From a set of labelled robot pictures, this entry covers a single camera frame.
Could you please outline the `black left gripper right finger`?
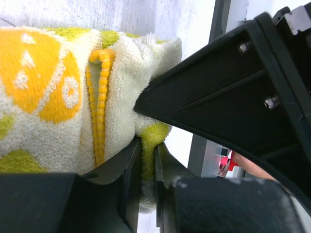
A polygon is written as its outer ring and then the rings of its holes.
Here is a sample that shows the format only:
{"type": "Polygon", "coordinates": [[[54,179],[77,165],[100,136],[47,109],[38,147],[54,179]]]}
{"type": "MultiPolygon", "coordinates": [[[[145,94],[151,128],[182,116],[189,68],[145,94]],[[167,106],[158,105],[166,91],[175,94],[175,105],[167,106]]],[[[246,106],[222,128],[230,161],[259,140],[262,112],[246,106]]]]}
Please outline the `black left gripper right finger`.
{"type": "Polygon", "coordinates": [[[155,149],[156,224],[162,233],[303,233],[289,194],[263,179],[200,178],[165,144],[155,149]]]}

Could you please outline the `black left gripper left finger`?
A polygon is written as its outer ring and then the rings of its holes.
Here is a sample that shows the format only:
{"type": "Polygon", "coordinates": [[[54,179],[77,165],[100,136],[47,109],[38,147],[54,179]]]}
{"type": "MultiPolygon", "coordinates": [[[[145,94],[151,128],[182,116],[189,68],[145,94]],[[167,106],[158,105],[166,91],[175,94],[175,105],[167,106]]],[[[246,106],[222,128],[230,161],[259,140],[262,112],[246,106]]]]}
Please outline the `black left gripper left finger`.
{"type": "Polygon", "coordinates": [[[3,173],[3,233],[135,233],[140,198],[141,140],[107,162],[73,173],[3,173]]]}

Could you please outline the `yellow green patterned towel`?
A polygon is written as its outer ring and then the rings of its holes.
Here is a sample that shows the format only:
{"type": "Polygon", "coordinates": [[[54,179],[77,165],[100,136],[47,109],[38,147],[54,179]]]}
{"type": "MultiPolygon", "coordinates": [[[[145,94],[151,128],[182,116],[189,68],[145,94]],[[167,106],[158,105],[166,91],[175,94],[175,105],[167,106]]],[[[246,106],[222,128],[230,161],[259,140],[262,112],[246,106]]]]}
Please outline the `yellow green patterned towel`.
{"type": "Polygon", "coordinates": [[[161,41],[81,28],[1,27],[0,170],[99,167],[142,140],[139,210],[155,209],[154,150],[170,125],[134,112],[150,81],[181,62],[180,38],[161,41]]]}

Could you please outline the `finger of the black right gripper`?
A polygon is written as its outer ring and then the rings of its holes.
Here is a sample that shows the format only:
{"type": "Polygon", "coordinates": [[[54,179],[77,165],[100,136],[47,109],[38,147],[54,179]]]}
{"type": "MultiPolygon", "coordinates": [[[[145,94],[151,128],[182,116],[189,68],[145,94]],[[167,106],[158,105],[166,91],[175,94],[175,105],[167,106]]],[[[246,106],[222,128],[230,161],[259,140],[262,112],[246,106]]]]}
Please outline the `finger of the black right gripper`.
{"type": "Polygon", "coordinates": [[[233,29],[150,82],[134,110],[219,143],[311,204],[311,116],[298,75],[267,13],[233,29]]]}

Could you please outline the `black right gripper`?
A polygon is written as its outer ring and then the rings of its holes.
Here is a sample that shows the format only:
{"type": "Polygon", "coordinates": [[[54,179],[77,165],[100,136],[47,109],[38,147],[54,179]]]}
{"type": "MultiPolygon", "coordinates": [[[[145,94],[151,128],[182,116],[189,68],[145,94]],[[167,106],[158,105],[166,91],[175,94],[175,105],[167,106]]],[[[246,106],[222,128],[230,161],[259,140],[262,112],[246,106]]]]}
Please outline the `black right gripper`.
{"type": "Polygon", "coordinates": [[[311,7],[298,6],[277,11],[273,22],[289,50],[298,75],[289,77],[289,83],[303,115],[311,115],[311,7]]]}

